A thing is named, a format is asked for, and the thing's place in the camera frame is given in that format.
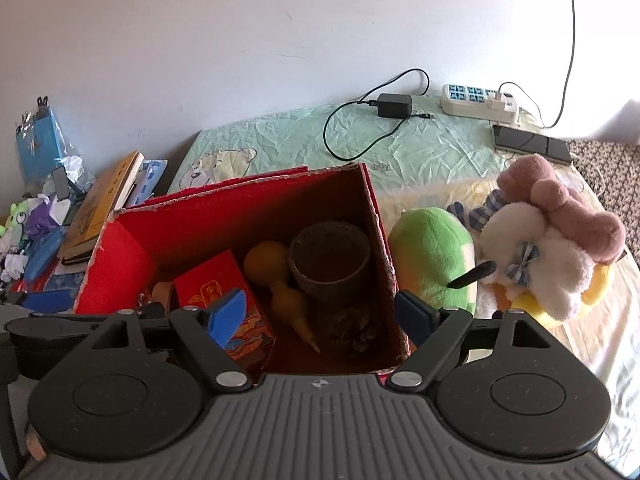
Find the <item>black smartphone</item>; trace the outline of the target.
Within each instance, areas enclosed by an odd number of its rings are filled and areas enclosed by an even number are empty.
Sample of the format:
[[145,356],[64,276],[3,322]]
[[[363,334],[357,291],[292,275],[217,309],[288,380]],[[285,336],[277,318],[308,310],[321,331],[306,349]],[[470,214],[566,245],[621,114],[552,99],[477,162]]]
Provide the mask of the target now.
[[502,125],[493,125],[492,132],[497,150],[521,155],[536,154],[563,165],[572,163],[570,150],[563,140]]

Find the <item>small frog figurine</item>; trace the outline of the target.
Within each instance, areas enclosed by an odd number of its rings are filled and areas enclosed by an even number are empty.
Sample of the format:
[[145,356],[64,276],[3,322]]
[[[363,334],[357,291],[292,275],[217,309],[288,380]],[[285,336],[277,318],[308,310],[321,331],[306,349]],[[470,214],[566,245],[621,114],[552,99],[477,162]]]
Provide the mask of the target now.
[[24,224],[28,219],[28,201],[23,200],[19,204],[12,204],[9,217],[1,225],[1,235],[9,234],[12,240],[21,240]]

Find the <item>blue plastic bag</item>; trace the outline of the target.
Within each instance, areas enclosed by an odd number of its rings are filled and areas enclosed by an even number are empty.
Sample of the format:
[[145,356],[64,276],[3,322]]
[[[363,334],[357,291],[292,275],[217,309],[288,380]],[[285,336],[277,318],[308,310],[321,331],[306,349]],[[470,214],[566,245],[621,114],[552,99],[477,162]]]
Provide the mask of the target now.
[[75,154],[67,144],[48,96],[38,96],[34,112],[25,112],[15,131],[21,174],[26,186],[47,180],[63,167],[67,177],[74,174]]

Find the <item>white pink plush duck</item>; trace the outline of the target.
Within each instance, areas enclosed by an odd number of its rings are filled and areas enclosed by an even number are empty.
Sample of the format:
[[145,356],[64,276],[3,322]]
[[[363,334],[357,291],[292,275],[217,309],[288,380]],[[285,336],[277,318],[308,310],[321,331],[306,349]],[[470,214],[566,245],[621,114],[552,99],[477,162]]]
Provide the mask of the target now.
[[472,234],[477,257],[497,265],[480,290],[547,328],[590,310],[624,249],[620,218],[592,210],[539,155],[503,170],[480,206],[454,202],[447,210]]

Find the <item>white blue power strip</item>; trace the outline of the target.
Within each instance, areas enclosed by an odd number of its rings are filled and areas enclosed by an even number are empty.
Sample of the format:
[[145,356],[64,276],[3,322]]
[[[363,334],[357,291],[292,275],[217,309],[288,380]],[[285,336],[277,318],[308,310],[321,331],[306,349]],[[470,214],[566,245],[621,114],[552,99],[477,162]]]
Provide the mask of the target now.
[[444,84],[440,96],[442,110],[451,116],[515,124],[520,107],[511,93],[461,84]]

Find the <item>orange gourd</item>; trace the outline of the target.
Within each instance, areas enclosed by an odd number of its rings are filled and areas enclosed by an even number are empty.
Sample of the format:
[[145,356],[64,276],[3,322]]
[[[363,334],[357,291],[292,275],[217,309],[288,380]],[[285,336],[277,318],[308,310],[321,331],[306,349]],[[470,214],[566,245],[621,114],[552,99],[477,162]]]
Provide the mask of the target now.
[[319,353],[307,322],[307,301],[297,289],[288,286],[288,248],[275,240],[266,240],[254,246],[245,256],[243,269],[248,280],[268,288],[271,312],[283,324]]

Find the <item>yellow hardcover book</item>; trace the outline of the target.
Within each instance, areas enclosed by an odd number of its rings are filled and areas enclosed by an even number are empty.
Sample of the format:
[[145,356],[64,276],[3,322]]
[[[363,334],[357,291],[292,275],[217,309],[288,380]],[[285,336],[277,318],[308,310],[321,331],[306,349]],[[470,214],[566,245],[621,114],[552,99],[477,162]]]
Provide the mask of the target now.
[[126,203],[143,161],[141,152],[131,152],[96,179],[58,250],[56,256],[61,261],[75,261],[91,254],[110,214]]

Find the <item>brown woven round basket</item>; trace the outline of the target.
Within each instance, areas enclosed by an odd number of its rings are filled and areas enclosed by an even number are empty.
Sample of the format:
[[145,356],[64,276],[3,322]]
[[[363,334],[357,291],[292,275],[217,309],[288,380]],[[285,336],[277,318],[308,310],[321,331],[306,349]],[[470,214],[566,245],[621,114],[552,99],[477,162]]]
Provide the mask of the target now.
[[288,264],[303,292],[322,306],[344,304],[362,281],[371,244],[358,226],[323,221],[300,231],[288,251]]

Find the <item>red cardboard storage box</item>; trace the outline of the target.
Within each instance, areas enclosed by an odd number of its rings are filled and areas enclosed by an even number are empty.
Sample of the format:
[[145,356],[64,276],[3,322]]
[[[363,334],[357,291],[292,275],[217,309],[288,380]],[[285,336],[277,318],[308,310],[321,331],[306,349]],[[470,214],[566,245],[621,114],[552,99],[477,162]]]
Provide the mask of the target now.
[[[323,221],[362,229],[371,257],[362,281],[344,304],[322,306],[309,296],[307,322],[320,352],[271,312],[268,288],[245,275],[246,254],[266,240],[292,243],[303,229]],[[398,365],[409,344],[394,315],[397,283],[378,202],[363,164],[311,170],[305,167],[189,188],[115,212],[99,236],[74,310],[111,314],[137,305],[142,292],[174,279],[220,252],[231,250],[273,336],[262,373],[349,374],[382,372]],[[353,356],[329,338],[331,315],[365,308],[380,317],[381,337],[371,353]]]

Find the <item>red gift box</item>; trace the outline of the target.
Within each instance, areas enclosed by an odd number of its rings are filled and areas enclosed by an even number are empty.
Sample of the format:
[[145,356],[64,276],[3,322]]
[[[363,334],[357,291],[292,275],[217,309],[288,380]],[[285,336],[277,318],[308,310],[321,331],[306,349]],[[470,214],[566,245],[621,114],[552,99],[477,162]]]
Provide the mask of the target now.
[[220,252],[183,272],[174,279],[174,284],[181,307],[198,306],[202,309],[232,289],[242,289],[246,297],[244,320],[224,350],[250,374],[258,374],[270,357],[274,340],[232,251]]

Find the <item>green plush toy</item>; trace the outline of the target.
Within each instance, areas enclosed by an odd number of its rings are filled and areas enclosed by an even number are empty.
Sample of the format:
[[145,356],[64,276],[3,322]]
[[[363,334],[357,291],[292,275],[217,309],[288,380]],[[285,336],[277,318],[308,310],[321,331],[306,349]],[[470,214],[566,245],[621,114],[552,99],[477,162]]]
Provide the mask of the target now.
[[435,309],[475,312],[475,284],[448,286],[475,266],[472,236],[453,214],[437,207],[404,211],[388,234],[388,247],[401,289]]

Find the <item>pine cone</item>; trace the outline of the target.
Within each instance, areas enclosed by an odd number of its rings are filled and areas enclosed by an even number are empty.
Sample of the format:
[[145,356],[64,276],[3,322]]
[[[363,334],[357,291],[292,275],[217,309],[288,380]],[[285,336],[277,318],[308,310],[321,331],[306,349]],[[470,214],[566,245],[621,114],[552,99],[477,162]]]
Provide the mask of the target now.
[[381,332],[380,317],[368,309],[345,308],[331,315],[330,341],[345,354],[364,356],[371,353]]

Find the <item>blue pencil case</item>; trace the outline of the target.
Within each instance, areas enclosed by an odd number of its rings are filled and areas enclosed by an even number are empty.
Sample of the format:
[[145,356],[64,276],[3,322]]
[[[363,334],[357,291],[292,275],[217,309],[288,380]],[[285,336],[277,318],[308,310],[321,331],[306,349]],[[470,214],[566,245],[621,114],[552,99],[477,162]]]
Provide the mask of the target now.
[[58,253],[65,234],[66,229],[64,226],[59,226],[34,244],[35,249],[29,256],[23,274],[23,278],[27,283],[34,282],[46,270],[46,267]]

